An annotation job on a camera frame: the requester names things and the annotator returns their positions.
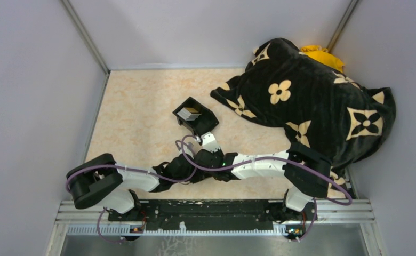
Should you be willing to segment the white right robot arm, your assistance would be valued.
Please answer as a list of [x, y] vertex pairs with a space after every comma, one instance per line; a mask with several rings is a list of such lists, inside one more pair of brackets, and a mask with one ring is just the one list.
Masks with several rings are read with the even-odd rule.
[[328, 157], [299, 142], [288, 150], [264, 155], [213, 153], [200, 150], [192, 163], [203, 171], [220, 172], [228, 178], [286, 178], [293, 186], [285, 194], [283, 215], [297, 219], [313, 198], [326, 198], [330, 183], [331, 161]]

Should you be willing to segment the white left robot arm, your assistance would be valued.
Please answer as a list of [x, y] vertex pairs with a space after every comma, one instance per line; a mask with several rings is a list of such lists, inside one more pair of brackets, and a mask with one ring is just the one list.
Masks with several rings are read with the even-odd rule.
[[171, 162], [141, 169], [122, 165], [112, 154], [105, 153], [69, 171], [65, 188], [78, 210], [102, 206], [134, 221], [142, 213], [135, 189], [166, 191], [176, 183], [190, 181], [196, 172], [182, 155]]

